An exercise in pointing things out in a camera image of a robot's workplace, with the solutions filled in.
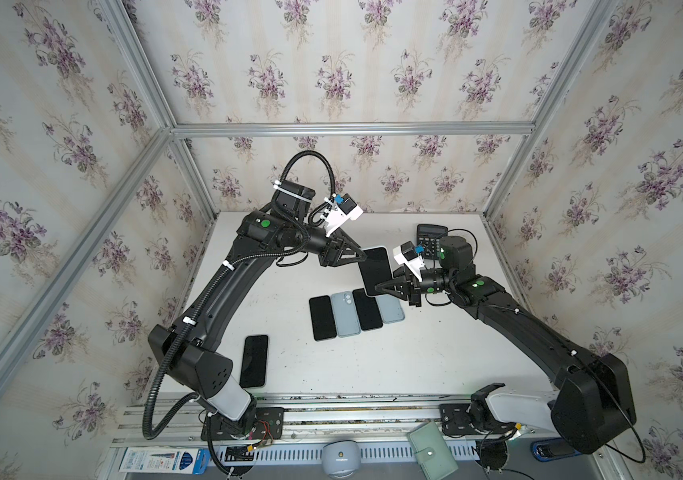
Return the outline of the light blue phone case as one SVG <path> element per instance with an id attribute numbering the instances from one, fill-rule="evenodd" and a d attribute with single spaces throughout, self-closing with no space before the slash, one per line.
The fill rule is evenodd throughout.
<path id="1" fill-rule="evenodd" d="M 330 304 L 338 337 L 345 338 L 361 334 L 355 298 L 350 291 L 332 294 Z"/>

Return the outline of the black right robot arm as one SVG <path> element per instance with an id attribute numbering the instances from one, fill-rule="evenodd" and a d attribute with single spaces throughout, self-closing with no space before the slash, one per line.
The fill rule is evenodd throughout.
<path id="1" fill-rule="evenodd" d="M 467 418 L 480 434 L 513 438 L 517 427 L 555 432 L 580 454 L 607 447 L 635 431 L 637 412 L 629 370 L 613 354 L 599 356 L 576 344 L 526 310 L 499 282 L 477 273 L 475 250 L 462 237 L 445 236 L 435 267 L 425 266 L 421 247 L 407 241 L 393 250 L 397 270 L 375 292 L 413 307 L 423 296 L 443 293 L 449 304 L 499 332 L 551 382 L 551 391 L 510 390 L 491 383 L 471 395 Z"/>

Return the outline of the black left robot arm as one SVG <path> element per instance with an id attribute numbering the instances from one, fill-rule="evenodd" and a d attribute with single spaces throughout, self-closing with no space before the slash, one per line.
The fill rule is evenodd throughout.
<path id="1" fill-rule="evenodd" d="M 317 206 L 311 204 L 312 189 L 288 179 L 307 157 L 321 162 L 329 181 L 329 196 Z M 265 206 L 243 218 L 227 256 L 199 296 L 171 326 L 155 326 L 148 334 L 158 369 L 142 414 L 145 440 L 155 440 L 191 402 L 219 418 L 230 435 L 247 436 L 256 422 L 257 401 L 233 378 L 233 362 L 218 348 L 248 292 L 271 265 L 296 254 L 313 254 L 322 267 L 367 260 L 343 231 L 345 222 L 363 212 L 351 196 L 337 193 L 333 169 L 322 154 L 302 150 L 293 155 L 273 189 Z"/>

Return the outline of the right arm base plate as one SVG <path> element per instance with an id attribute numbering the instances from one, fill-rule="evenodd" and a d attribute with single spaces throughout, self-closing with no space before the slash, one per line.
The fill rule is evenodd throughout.
<path id="1" fill-rule="evenodd" d="M 441 432 L 449 437 L 467 435 L 507 435 L 517 431 L 515 422 L 496 420 L 485 406 L 475 403 L 443 403 L 439 405 Z"/>

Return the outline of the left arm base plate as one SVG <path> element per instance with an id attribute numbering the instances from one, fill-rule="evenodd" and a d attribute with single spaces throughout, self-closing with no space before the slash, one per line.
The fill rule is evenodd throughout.
<path id="1" fill-rule="evenodd" d="M 215 415 L 211 418 L 209 432 L 201 435 L 202 439 L 212 441 L 247 441 L 279 440 L 282 437 L 285 410 L 281 407 L 257 407 L 253 420 L 247 420 L 247 429 L 239 430 L 240 424 Z"/>

